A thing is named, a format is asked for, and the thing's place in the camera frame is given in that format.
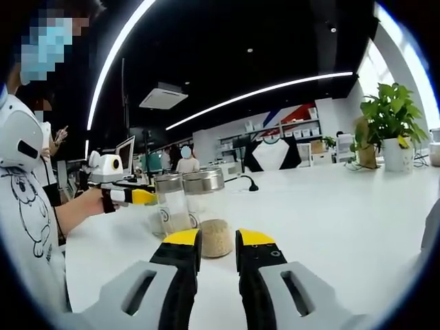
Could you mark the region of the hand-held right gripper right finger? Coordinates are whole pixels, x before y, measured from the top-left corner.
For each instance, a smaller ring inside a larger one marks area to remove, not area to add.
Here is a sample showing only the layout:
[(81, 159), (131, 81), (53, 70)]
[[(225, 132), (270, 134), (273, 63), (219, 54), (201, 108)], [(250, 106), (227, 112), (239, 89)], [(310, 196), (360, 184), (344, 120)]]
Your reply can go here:
[(236, 231), (236, 268), (248, 329), (367, 328), (366, 314), (345, 309), (330, 284), (262, 232)]

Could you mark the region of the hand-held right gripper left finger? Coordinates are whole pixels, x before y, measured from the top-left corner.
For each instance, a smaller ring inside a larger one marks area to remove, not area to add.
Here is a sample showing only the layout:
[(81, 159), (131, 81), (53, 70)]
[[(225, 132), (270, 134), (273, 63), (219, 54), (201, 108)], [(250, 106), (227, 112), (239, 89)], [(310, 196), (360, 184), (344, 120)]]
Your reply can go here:
[(201, 230), (166, 237), (150, 261), (139, 261), (100, 290), (81, 312), (81, 329), (187, 329), (197, 294)]

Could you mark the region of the person's left hand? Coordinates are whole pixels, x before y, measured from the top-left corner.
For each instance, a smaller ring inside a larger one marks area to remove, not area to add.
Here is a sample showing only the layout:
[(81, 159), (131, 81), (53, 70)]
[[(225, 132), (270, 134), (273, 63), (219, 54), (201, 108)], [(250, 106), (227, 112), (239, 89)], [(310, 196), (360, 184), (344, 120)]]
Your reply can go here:
[(99, 188), (90, 188), (78, 198), (80, 210), (84, 218), (100, 215), (104, 212), (102, 204), (102, 190)]

